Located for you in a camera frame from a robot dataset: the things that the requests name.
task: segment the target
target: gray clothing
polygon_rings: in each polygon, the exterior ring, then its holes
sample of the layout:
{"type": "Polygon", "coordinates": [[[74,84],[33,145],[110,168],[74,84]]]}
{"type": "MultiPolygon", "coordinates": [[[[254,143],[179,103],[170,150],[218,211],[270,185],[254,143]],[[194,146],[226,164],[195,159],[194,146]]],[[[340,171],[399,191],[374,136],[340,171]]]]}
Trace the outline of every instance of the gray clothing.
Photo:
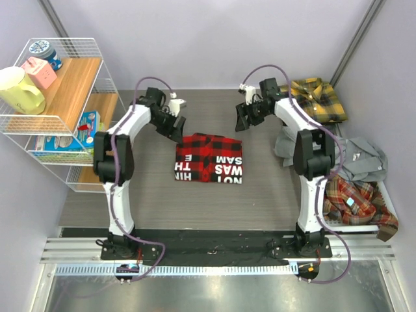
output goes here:
{"type": "MultiPolygon", "coordinates": [[[[337,136],[344,156],[344,165],[339,175],[347,181],[383,181],[387,175],[387,156],[375,144],[364,138],[350,140],[337,136]]],[[[293,165],[296,133],[288,127],[279,132],[274,147],[278,157],[283,157],[283,166],[293,165]]],[[[340,163],[339,148],[335,145],[335,166],[340,163]]]]}

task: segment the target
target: mug handle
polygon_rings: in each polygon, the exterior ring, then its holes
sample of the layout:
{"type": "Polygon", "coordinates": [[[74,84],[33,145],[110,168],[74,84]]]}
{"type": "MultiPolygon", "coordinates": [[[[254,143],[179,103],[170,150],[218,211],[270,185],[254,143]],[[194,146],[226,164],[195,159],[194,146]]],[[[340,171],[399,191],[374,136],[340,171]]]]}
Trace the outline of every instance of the mug handle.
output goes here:
{"type": "Polygon", "coordinates": [[[35,87],[35,86],[31,86],[29,84],[25,84],[22,87],[22,90],[24,91],[28,91],[31,94],[33,94],[36,98],[40,99],[41,101],[39,102],[39,105],[41,104],[41,102],[45,99],[44,95],[41,93],[41,91],[35,87]]]}

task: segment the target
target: pink box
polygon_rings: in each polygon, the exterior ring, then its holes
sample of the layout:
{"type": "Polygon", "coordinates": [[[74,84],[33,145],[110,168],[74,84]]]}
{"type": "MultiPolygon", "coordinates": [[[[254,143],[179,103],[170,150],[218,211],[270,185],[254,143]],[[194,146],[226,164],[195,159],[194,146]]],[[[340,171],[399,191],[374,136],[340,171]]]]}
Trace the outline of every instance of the pink box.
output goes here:
{"type": "Polygon", "coordinates": [[[57,75],[47,60],[29,57],[21,66],[39,89],[48,89],[57,75]]]}

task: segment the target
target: blue box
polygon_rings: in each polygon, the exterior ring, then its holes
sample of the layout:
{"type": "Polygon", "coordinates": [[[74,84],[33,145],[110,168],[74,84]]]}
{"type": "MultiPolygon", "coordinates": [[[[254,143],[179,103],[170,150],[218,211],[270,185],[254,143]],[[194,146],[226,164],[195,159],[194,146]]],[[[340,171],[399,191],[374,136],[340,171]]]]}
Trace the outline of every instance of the blue box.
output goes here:
{"type": "Polygon", "coordinates": [[[34,144],[35,151],[82,151],[84,148],[94,148],[94,135],[100,129],[99,114],[96,110],[84,112],[81,121],[75,130],[75,136],[80,145],[72,136],[38,136],[34,144]]]}

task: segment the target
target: clothing tag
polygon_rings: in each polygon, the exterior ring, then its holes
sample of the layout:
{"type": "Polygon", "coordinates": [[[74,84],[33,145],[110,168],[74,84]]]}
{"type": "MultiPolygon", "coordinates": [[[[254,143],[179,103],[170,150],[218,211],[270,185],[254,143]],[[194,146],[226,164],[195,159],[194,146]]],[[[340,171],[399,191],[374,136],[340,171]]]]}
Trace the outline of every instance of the clothing tag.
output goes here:
{"type": "Polygon", "coordinates": [[[352,156],[352,161],[356,161],[357,159],[359,159],[359,156],[361,155],[361,153],[354,153],[352,156]]]}
{"type": "Polygon", "coordinates": [[[354,200],[352,198],[349,198],[346,200],[346,204],[351,207],[354,204],[354,200]]]}

